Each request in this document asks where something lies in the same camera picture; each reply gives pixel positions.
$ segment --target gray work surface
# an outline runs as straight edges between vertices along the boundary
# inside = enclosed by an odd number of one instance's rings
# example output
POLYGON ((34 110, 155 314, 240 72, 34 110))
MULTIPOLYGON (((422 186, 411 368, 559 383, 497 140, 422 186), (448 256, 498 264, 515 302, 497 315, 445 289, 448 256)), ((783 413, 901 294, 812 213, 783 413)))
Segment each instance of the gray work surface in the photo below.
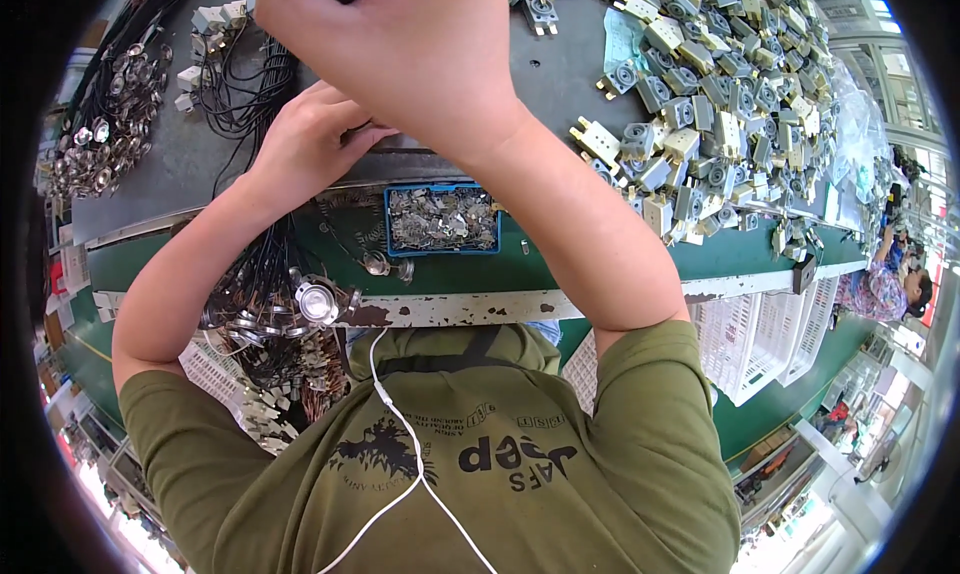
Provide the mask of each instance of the gray work surface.
MULTIPOLYGON (((164 102, 152 123, 153 149, 135 170, 121 178, 113 196, 74 200, 76 242, 85 243, 210 202, 213 180, 227 163, 236 142, 210 130, 199 109, 190 114, 176 111, 174 100, 182 91, 177 88, 175 78, 178 72, 192 65, 190 18, 193 11, 198 6, 230 1, 235 0, 186 0, 180 12, 167 23, 160 39, 174 48, 174 61, 168 70, 170 84, 164 102)), ((651 119, 637 93, 606 100, 595 86, 603 75, 606 40, 603 18, 607 6, 600 0, 556 0, 559 15, 556 36, 534 35, 523 15, 516 8, 510 11, 510 71, 517 95, 555 135, 570 142, 571 147, 570 127, 576 125, 579 116, 599 121, 616 136, 620 136, 630 122, 651 119)), ((241 74, 249 75, 255 64, 262 62, 262 55, 258 53, 262 36, 259 28, 244 33, 246 42, 238 46, 235 55, 241 74)), ((317 76, 301 67, 302 87, 316 80, 317 76)), ((223 190, 230 178, 242 173, 250 156, 249 144, 247 141, 237 152, 218 190, 223 190)), ((413 139, 386 139, 384 145, 363 157, 341 184, 449 181, 464 176, 450 162, 420 147, 413 139)))

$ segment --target woman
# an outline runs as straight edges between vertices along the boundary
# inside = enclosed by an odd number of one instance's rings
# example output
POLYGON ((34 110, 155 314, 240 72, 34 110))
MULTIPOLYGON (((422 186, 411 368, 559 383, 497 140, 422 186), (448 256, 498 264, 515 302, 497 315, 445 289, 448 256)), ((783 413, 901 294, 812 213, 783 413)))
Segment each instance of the woman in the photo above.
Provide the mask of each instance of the woman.
POLYGON ((927 305, 933 295, 930 275, 925 269, 917 269, 907 273, 901 282, 896 269, 886 266, 893 244, 894 229, 887 226, 870 266, 840 276, 835 304, 878 322, 900 320, 908 310, 916 313, 927 305))

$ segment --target floral shirt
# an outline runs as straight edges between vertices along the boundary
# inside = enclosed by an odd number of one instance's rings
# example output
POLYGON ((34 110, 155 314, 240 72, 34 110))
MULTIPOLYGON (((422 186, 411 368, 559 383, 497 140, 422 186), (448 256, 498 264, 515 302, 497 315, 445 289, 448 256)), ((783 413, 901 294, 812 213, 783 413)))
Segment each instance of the floral shirt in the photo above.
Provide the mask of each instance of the floral shirt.
POLYGON ((883 262, 840 276, 836 303, 878 322, 899 320, 907 308, 904 286, 883 262))

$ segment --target hand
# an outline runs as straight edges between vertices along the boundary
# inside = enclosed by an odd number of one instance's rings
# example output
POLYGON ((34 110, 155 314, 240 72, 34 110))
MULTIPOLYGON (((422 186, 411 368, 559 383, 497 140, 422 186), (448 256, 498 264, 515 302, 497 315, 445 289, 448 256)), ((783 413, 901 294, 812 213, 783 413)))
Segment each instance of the hand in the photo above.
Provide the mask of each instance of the hand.
POLYGON ((532 119, 506 0, 256 0, 256 22, 378 119, 472 163, 532 119))
POLYGON ((261 199, 292 211, 339 180, 395 129, 368 124, 364 111, 323 80, 283 106, 243 178, 261 199), (360 128, 345 145, 341 136, 360 128))

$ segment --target olive green t-shirt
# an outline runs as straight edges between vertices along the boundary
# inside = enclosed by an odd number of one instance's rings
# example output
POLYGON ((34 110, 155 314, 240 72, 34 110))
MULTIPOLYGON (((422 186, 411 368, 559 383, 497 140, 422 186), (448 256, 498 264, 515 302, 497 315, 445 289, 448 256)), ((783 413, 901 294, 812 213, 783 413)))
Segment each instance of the olive green t-shirt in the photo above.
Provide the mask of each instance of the olive green t-shirt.
MULTIPOLYGON (((472 334, 392 331, 375 361, 460 353, 472 334)), ((369 337, 354 347, 358 376, 369 374, 369 347, 369 337)), ((593 414, 551 374, 556 349, 532 328, 502 326, 486 355, 518 365, 400 371, 383 385, 414 426, 428 484, 493 568, 730 571, 739 510, 691 324, 618 340, 600 361, 593 414)), ((169 372, 133 376, 120 406, 163 520, 198 574, 316 574, 417 476, 410 436, 369 381, 278 457, 169 372)), ((333 571, 486 568, 420 486, 333 571)))

